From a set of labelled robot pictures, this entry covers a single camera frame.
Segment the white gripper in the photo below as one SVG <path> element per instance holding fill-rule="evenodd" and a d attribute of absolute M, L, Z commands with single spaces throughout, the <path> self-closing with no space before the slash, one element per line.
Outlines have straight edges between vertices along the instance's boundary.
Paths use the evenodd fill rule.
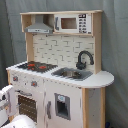
<path fill-rule="evenodd" d="M 8 85 L 0 90 L 0 110 L 8 107 L 8 115 L 14 115 L 17 112 L 15 89 Z"/>

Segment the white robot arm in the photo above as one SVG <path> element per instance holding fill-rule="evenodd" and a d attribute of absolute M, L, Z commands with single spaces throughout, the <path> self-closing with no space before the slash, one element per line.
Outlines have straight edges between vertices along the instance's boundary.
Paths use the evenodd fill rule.
<path fill-rule="evenodd" d="M 15 89 L 8 85 L 0 90 L 0 128 L 36 128 L 34 121 L 26 115 L 18 115 L 7 123 L 16 110 Z"/>

